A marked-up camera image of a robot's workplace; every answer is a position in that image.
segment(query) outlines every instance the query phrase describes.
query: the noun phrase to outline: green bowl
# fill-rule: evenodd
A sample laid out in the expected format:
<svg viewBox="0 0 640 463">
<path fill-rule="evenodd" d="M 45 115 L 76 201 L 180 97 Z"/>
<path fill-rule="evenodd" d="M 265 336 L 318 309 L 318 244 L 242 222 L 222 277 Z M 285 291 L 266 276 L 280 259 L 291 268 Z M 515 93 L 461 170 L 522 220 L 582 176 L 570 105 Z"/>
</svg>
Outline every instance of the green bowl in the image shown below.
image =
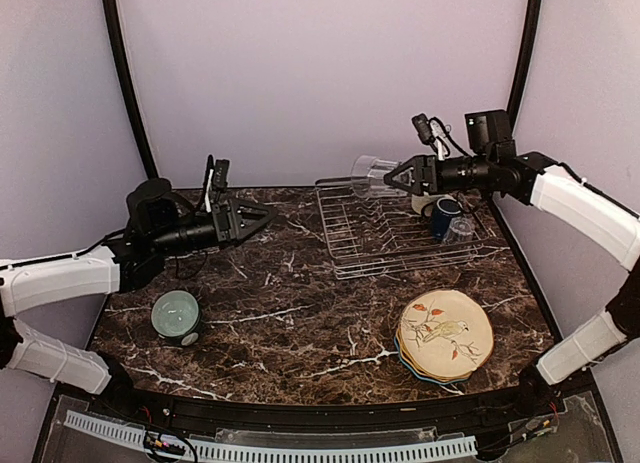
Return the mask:
<svg viewBox="0 0 640 463">
<path fill-rule="evenodd" d="M 200 306 L 186 291 L 170 291 L 158 298 L 151 310 L 151 324 L 158 334 L 181 346 L 198 339 Z"/>
</svg>

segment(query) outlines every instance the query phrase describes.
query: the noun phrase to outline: plate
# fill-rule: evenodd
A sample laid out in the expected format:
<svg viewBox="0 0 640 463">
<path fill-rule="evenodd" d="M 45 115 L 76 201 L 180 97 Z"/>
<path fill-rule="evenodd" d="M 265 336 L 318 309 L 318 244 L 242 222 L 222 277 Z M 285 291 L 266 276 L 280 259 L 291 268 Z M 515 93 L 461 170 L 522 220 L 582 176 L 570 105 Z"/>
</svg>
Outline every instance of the plate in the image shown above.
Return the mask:
<svg viewBox="0 0 640 463">
<path fill-rule="evenodd" d="M 493 351 L 487 314 L 455 290 L 432 291 L 409 303 L 396 337 L 405 365 L 439 382 L 467 379 Z"/>
<path fill-rule="evenodd" d="M 396 345 L 396 348 L 398 349 L 398 351 L 400 351 L 400 344 L 398 343 L 398 339 L 394 338 L 393 339 L 394 344 Z M 422 381 L 427 381 L 429 383 L 435 383 L 437 385 L 449 385 L 452 383 L 460 383 L 462 381 L 465 381 L 467 378 L 461 378 L 459 380 L 447 380 L 447 381 L 440 381 L 435 379 L 432 376 L 425 376 L 422 373 L 419 373 L 418 371 L 416 371 L 416 369 L 411 366 L 411 364 L 409 364 L 402 356 L 399 356 L 400 362 L 407 367 L 411 373 L 413 373 L 413 376 L 415 376 L 417 379 L 422 380 Z"/>
</svg>

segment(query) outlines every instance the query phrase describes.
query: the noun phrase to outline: marble countertop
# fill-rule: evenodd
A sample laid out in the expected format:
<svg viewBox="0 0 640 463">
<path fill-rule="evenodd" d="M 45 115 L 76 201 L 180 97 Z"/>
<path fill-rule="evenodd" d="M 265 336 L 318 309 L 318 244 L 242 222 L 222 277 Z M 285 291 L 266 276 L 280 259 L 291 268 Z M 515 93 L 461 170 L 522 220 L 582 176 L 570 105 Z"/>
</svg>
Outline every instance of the marble countertop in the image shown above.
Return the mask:
<svg viewBox="0 0 640 463">
<path fill-rule="evenodd" d="M 253 189 L 241 198 L 279 216 L 237 248 L 168 260 L 146 288 L 109 298 L 91 350 L 116 355 L 136 387 L 245 403 L 373 404 L 450 397 L 517 385 L 518 372 L 553 338 L 504 238 L 487 258 L 458 266 L 337 280 L 310 188 Z M 187 197 L 195 196 L 192 192 Z M 493 234 L 497 224 L 482 208 Z M 177 348 L 151 326 L 164 293 L 191 292 L 205 331 Z M 487 363 L 463 383 L 419 381 L 393 344 L 402 309 L 422 293 L 457 289 L 487 312 L 495 335 Z"/>
</svg>

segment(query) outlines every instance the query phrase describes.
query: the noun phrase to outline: wire dish rack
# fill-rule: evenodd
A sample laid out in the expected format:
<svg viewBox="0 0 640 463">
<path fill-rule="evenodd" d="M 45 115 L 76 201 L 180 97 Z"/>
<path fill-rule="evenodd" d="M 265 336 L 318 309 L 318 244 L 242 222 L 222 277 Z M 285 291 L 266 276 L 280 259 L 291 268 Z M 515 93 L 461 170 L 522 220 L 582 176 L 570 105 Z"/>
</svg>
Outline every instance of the wire dish rack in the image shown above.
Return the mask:
<svg viewBox="0 0 640 463">
<path fill-rule="evenodd" d="M 324 237 L 337 279 L 464 264 L 492 253 L 477 213 L 473 239 L 446 245 L 411 208 L 411 198 L 358 198 L 350 178 L 316 181 Z"/>
</svg>

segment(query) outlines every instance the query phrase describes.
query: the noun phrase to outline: gray wall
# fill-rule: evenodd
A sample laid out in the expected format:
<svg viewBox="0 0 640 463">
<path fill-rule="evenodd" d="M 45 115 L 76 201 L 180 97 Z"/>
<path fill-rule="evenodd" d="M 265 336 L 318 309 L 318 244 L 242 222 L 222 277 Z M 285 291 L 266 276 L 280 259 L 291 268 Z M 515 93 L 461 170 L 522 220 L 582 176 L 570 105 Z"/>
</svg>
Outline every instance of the gray wall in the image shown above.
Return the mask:
<svg viewBox="0 0 640 463">
<path fill-rule="evenodd" d="M 411 116 L 503 107 L 526 0 L 120 0 L 160 172 L 313 184 L 420 151 Z"/>
<path fill-rule="evenodd" d="M 539 150 L 640 209 L 640 0 L 544 0 L 516 128 L 520 151 Z M 617 292 L 626 273 L 555 218 L 502 204 L 565 334 Z M 640 457 L 640 347 L 595 369 L 625 461 Z"/>
<path fill-rule="evenodd" d="M 123 226 L 143 172 L 100 0 L 0 0 L 0 257 L 82 248 Z M 84 346 L 103 298 L 21 318 Z M 0 371 L 0 461 L 31 461 L 53 386 Z"/>
</svg>

